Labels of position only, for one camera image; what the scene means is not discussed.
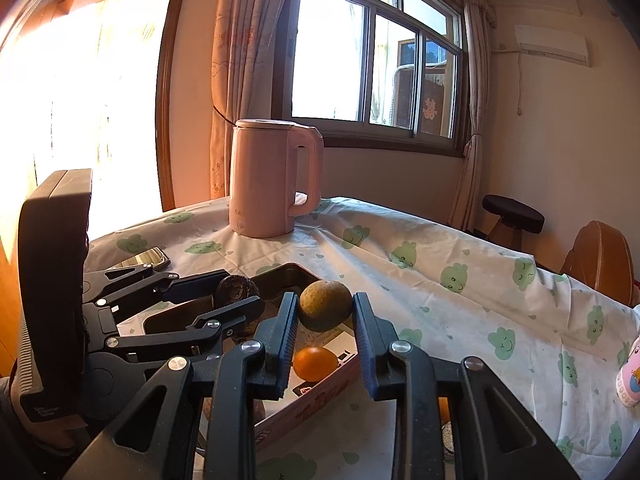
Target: kettle lid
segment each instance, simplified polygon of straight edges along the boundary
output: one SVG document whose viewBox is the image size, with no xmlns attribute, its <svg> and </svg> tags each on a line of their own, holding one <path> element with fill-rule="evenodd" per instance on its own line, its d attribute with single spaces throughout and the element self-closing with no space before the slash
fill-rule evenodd
<svg viewBox="0 0 640 480">
<path fill-rule="evenodd" d="M 275 121 L 272 119 L 240 119 L 236 121 L 236 128 L 258 128 L 260 130 L 290 130 L 298 126 L 291 121 Z"/>
</svg>

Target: stool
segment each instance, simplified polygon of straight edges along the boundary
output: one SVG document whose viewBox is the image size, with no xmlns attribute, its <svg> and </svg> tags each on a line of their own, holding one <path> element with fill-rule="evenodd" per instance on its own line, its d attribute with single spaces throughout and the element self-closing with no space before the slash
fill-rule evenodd
<svg viewBox="0 0 640 480">
<path fill-rule="evenodd" d="M 486 195 L 482 199 L 482 208 L 500 215 L 487 241 L 513 251 L 522 252 L 522 230 L 539 234 L 545 223 L 545 217 L 538 211 L 505 196 Z"/>
</svg>

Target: screw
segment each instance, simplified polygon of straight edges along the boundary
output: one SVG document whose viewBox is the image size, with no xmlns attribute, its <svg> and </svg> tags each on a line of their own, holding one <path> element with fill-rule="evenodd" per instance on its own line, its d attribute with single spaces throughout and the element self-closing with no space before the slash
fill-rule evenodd
<svg viewBox="0 0 640 480">
<path fill-rule="evenodd" d="M 484 368 L 484 363 L 482 362 L 482 359 L 479 357 L 467 357 L 465 359 L 465 367 L 468 370 L 477 372 L 478 370 L 482 370 Z"/>
<path fill-rule="evenodd" d="M 240 345 L 240 348 L 243 352 L 252 354 L 262 348 L 262 343 L 260 343 L 260 341 L 256 341 L 255 339 L 249 339 L 249 341 L 245 341 L 244 343 L 242 343 Z"/>
<path fill-rule="evenodd" d="M 172 357 L 169 359 L 169 368 L 177 372 L 178 370 L 182 370 L 187 365 L 187 359 L 178 355 L 176 357 Z"/>
<path fill-rule="evenodd" d="M 399 352 L 401 354 L 408 352 L 409 350 L 411 350 L 411 348 L 411 343 L 409 343 L 408 341 L 393 341 L 391 343 L 391 349 L 394 352 Z"/>
</svg>

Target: black stool seat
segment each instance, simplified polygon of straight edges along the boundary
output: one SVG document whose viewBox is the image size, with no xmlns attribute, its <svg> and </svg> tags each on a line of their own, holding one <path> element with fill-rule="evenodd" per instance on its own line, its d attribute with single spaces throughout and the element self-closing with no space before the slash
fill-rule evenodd
<svg viewBox="0 0 640 480">
<path fill-rule="evenodd" d="M 508 226 L 534 234 L 539 234 L 545 223 L 545 217 L 538 211 L 505 196 L 486 195 L 482 199 L 482 208 L 489 213 L 500 215 L 502 222 Z"/>
</svg>

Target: beige wall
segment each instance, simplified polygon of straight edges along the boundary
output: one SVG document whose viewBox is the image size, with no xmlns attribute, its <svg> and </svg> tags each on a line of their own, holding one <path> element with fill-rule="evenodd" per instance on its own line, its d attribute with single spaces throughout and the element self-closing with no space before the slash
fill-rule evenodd
<svg viewBox="0 0 640 480">
<path fill-rule="evenodd" d="M 213 113 L 210 59 L 217 0 L 184 0 L 175 43 L 170 99 L 170 142 L 177 206 L 208 200 L 209 136 Z M 268 117 L 267 63 L 251 113 Z M 322 195 L 351 196 L 435 221 L 447 219 L 462 160 L 388 150 L 325 150 Z M 412 194 L 410 189 L 419 189 Z"/>
<path fill-rule="evenodd" d="M 514 48 L 514 25 L 557 28 L 586 37 L 591 67 L 518 55 L 492 58 L 485 124 L 485 193 L 511 196 L 545 217 L 524 250 L 559 270 L 581 226 L 601 220 L 621 230 L 640 276 L 640 52 L 605 0 L 578 0 L 581 16 L 499 7 L 495 44 Z M 479 209 L 477 227 L 496 217 Z"/>
</svg>

